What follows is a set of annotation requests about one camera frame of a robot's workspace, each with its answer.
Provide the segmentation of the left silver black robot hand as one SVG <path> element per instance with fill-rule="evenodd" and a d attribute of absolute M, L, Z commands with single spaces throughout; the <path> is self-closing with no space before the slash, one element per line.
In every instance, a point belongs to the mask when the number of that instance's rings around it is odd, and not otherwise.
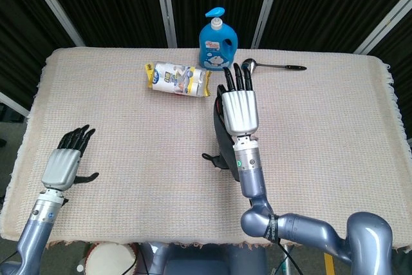
<path fill-rule="evenodd" d="M 94 181 L 99 173 L 78 176 L 78 168 L 95 129 L 89 124 L 66 133 L 56 149 L 51 152 L 42 176 L 45 188 L 66 191 L 73 184 L 86 184 Z"/>

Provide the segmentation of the blue detergent pump bottle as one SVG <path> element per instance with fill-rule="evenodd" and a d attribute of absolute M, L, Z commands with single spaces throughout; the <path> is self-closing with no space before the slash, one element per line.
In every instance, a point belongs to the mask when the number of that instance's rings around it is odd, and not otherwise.
<path fill-rule="evenodd" d="M 203 68 L 220 71 L 230 68 L 238 49 L 238 36 L 235 30 L 225 24 L 222 16 L 223 7 L 216 7 L 205 14 L 211 20 L 201 29 L 199 34 L 199 63 Z"/>

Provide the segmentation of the white metal frame post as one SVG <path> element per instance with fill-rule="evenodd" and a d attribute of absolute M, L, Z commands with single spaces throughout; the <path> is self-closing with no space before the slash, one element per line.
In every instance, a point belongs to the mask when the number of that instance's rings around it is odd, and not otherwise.
<path fill-rule="evenodd" d="M 68 14 L 63 9 L 59 0 L 44 0 L 48 5 L 51 12 L 54 14 L 60 25 L 63 27 L 65 32 L 68 34 L 70 39 L 73 41 L 75 46 L 86 46 L 83 38 L 80 36 L 80 33 L 77 31 L 75 25 L 72 23 Z"/>
<path fill-rule="evenodd" d="M 13 109 L 14 111 L 18 112 L 23 117 L 27 117 L 30 113 L 29 110 L 24 108 L 22 105 L 18 104 L 16 101 L 12 100 L 10 97 L 5 95 L 1 91 L 0 91 L 0 102 L 5 104 L 9 108 Z"/>
<path fill-rule="evenodd" d="M 255 32 L 254 32 L 254 36 L 253 36 L 251 47 L 250 47 L 251 49 L 259 48 L 261 38 L 265 31 L 265 27 L 267 25 L 268 17 L 270 15 L 273 3 L 274 3 L 274 0 L 263 0 L 262 2 L 261 10 L 259 13 L 259 17 L 257 19 Z"/>
<path fill-rule="evenodd" d="M 159 0 L 168 48 L 177 48 L 172 0 Z"/>
<path fill-rule="evenodd" d="M 369 54 L 411 10 L 412 0 L 399 0 L 353 53 L 358 55 Z"/>

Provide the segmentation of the red and black cloth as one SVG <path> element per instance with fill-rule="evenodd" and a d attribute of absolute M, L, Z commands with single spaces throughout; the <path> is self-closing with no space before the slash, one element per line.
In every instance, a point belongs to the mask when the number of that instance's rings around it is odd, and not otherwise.
<path fill-rule="evenodd" d="M 210 161 L 214 167 L 229 170 L 235 181 L 239 182 L 238 167 L 233 148 L 234 141 L 225 127 L 223 116 L 222 95 L 226 91 L 224 85 L 219 84 L 217 86 L 217 94 L 213 105 L 213 122 L 218 141 L 219 154 L 210 156 L 209 154 L 202 153 L 201 156 L 203 159 Z"/>

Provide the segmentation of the beige woven tablecloth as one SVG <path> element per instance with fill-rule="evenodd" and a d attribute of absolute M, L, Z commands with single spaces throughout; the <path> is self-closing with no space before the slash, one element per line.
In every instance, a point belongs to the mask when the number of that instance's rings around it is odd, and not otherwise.
<path fill-rule="evenodd" d="M 276 214 L 328 222 L 345 236 L 348 217 L 383 217 L 395 247 L 412 246 L 412 153 L 388 65 L 349 53 L 239 50 L 238 62 L 299 65 L 258 68 L 259 143 L 268 201 Z M 66 191 L 51 242 L 249 243 L 249 208 L 217 155 L 214 97 L 147 87 L 145 64 L 193 65 L 196 49 L 66 48 L 43 68 L 0 214 L 0 236 L 17 240 L 61 137 L 95 129 L 79 174 L 99 173 Z"/>

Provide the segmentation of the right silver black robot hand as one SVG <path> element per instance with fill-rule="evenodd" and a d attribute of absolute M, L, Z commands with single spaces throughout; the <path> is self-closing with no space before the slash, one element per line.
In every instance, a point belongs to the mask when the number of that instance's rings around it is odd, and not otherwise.
<path fill-rule="evenodd" d="M 259 127 L 256 92 L 250 70 L 233 64 L 234 71 L 224 67 L 226 84 L 217 87 L 217 115 L 231 137 L 254 134 Z"/>

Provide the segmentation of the grey metal table leg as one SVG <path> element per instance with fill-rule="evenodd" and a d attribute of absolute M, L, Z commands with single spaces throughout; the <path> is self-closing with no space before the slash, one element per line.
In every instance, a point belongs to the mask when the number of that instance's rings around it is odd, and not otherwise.
<path fill-rule="evenodd" d="M 282 264 L 283 275 L 292 275 L 292 269 L 290 266 L 290 259 L 288 258 L 289 247 L 287 244 L 282 245 L 284 251 L 284 262 Z"/>

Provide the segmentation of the blue grey robot torso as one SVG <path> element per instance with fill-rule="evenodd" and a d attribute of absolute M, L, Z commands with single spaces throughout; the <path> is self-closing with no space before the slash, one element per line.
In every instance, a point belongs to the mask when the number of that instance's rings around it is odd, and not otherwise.
<path fill-rule="evenodd" d="M 242 244 L 139 245 L 136 275 L 267 275 L 264 247 Z"/>

